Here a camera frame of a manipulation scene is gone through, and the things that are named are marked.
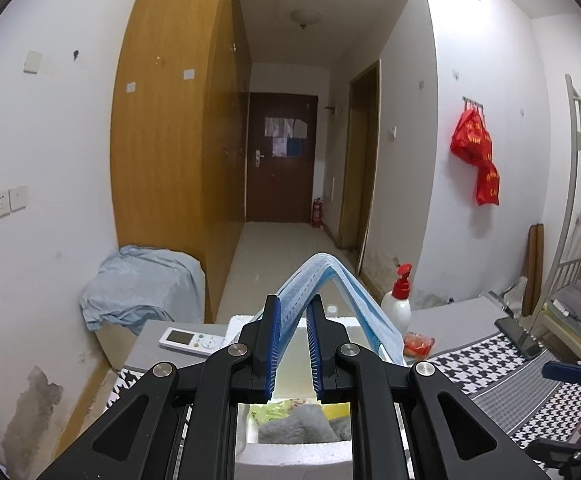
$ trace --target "ceiling light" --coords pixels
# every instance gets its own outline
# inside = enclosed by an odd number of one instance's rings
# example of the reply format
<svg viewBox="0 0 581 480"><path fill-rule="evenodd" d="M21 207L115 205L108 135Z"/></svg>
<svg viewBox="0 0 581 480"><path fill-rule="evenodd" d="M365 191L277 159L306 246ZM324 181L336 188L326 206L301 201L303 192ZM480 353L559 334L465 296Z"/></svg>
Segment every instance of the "ceiling light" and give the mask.
<svg viewBox="0 0 581 480"><path fill-rule="evenodd" d="M307 25L315 25L322 21L322 15L317 12L317 10L310 9L295 9L290 14L290 18L295 22L299 23L299 27L303 29Z"/></svg>

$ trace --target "bunk bed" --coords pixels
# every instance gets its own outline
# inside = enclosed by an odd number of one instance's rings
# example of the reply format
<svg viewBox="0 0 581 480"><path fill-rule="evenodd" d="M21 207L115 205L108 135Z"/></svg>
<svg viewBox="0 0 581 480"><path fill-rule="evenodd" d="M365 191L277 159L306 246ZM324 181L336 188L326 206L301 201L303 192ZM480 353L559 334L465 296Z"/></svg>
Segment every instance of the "bunk bed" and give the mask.
<svg viewBox="0 0 581 480"><path fill-rule="evenodd" d="M539 324L543 325L578 357L581 357L581 324L573 317L565 316L553 301L558 291L567 285L577 283L581 278L581 255L572 257L565 251L575 203L578 154L581 151L581 96L573 87L570 75L566 76L566 81L571 123L570 183L567 206L551 270L543 284L539 301L530 316L530 323L527 321L524 324L531 333L535 333L534 329Z"/></svg>

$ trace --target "wall socket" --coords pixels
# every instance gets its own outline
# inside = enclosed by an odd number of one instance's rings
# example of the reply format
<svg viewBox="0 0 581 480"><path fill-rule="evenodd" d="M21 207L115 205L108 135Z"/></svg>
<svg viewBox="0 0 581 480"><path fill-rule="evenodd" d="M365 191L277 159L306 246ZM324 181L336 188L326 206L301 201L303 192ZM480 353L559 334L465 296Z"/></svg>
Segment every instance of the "wall socket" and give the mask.
<svg viewBox="0 0 581 480"><path fill-rule="evenodd" d="M13 187L8 190L11 212L24 209L28 205L28 186Z"/></svg>
<svg viewBox="0 0 581 480"><path fill-rule="evenodd" d="M10 215L10 201L8 200L8 192L0 191L0 218L6 215Z"/></svg>

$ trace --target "black and white bedding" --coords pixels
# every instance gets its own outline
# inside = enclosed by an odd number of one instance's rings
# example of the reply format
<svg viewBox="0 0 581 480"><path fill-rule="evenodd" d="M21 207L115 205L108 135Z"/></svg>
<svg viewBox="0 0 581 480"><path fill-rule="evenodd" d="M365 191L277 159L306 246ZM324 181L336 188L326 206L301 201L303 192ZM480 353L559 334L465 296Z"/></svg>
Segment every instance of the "black and white bedding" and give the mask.
<svg viewBox="0 0 581 480"><path fill-rule="evenodd" d="M525 361L500 333L429 359L522 448L536 438L567 442L581 421L581 386L541 376L551 360L544 349Z"/></svg>

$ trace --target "black clamp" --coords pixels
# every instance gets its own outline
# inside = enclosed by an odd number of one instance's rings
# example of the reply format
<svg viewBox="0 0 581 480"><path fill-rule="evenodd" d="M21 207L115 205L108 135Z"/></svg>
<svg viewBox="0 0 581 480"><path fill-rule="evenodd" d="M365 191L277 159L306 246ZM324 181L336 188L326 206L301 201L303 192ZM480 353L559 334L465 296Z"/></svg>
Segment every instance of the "black clamp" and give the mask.
<svg viewBox="0 0 581 480"><path fill-rule="evenodd" d="M432 364L409 370L350 343L344 326L326 319L319 296L307 316L318 398L351 406L355 480L408 479L396 402L417 479L546 478ZM231 480L237 405L270 399L279 338L280 304L269 296L262 319L245 325L238 343L203 364L155 365L39 479L171 480L178 468L178 480Z"/></svg>

